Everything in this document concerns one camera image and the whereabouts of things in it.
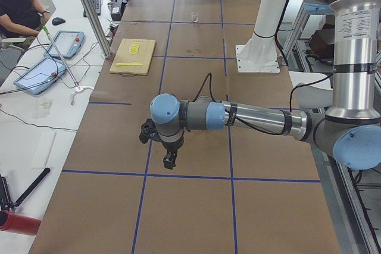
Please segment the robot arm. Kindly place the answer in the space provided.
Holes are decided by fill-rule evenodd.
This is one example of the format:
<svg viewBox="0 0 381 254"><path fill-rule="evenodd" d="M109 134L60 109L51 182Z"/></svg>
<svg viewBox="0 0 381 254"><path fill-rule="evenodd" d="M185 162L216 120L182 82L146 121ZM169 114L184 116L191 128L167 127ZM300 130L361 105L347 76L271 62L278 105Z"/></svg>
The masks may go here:
<svg viewBox="0 0 381 254"><path fill-rule="evenodd" d="M332 89L298 84L291 94L297 97L300 111L216 101L212 96L180 101L160 94L150 104L151 117L142 125L139 138L165 147L166 168L175 166L185 131L225 126L292 136L356 170L380 164L380 114L373 106L380 0L305 0L305 4L327 5L335 14Z"/></svg>

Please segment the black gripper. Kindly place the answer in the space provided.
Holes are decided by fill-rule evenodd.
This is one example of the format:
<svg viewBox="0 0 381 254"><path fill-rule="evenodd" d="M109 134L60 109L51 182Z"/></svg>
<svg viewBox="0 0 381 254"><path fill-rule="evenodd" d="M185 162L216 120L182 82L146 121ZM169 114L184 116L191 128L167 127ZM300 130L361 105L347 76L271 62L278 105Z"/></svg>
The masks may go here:
<svg viewBox="0 0 381 254"><path fill-rule="evenodd" d="M176 167L177 150L180 149L184 143L184 131L180 130L174 135L165 136L159 133L159 138L164 148L167 150L163 158L164 168L173 169Z"/></svg>

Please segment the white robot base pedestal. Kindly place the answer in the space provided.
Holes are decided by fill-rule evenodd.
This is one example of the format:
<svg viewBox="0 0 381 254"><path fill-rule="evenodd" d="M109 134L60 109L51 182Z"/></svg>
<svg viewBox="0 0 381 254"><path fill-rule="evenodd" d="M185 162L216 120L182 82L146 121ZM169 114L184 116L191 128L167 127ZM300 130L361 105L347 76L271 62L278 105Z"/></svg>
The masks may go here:
<svg viewBox="0 0 381 254"><path fill-rule="evenodd" d="M287 0L261 0L252 38L236 46L240 73L279 73L276 33Z"/></svg>

